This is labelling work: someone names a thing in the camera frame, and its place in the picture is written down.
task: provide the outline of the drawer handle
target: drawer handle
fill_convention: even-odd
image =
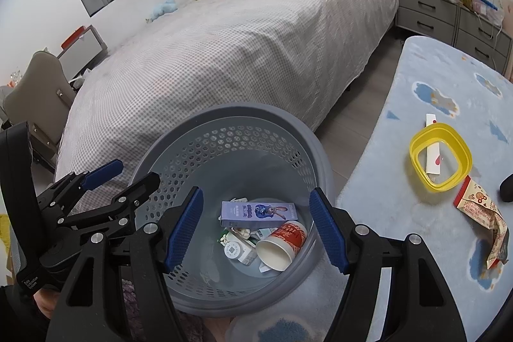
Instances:
[[[429,28],[431,31],[434,30],[434,26],[431,26],[431,25],[428,25],[428,24],[423,24],[420,21],[417,21],[417,25],[425,26],[426,28]]]
[[[488,54],[486,54],[486,53],[482,52],[479,48],[474,47],[474,49],[476,50],[476,52],[477,52],[477,53],[479,53],[479,54],[481,54],[481,55],[485,56],[485,57],[486,57],[486,59],[489,59],[489,58],[490,58],[490,56],[489,56]]]
[[[493,39],[493,35],[490,35],[489,33],[487,33],[486,31],[484,31],[483,29],[481,28],[478,28],[478,31],[484,35],[486,35],[486,37],[489,39],[489,40],[492,40]]]
[[[419,1],[419,6],[427,6],[428,8],[431,8],[433,10],[433,12],[437,10],[436,6],[431,6],[431,5],[428,5],[427,3],[424,3],[421,1]]]

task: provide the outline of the bed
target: bed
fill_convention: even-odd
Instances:
[[[110,202],[158,137],[206,107],[278,106],[315,129],[364,69],[398,0],[201,0],[118,46],[85,81],[56,178],[119,158],[125,169],[78,212]]]

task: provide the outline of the wooden floor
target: wooden floor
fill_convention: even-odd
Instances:
[[[332,165],[337,196],[356,167],[383,109],[402,51],[401,39],[389,31],[315,134]]]

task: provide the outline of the purple box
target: purple box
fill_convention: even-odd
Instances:
[[[296,221],[294,203],[223,202],[221,226],[224,228],[279,228],[286,221]]]

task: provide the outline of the chair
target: chair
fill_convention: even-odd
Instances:
[[[45,51],[32,56],[20,82],[4,99],[9,122],[28,121],[33,149],[53,168],[74,99],[60,61]]]

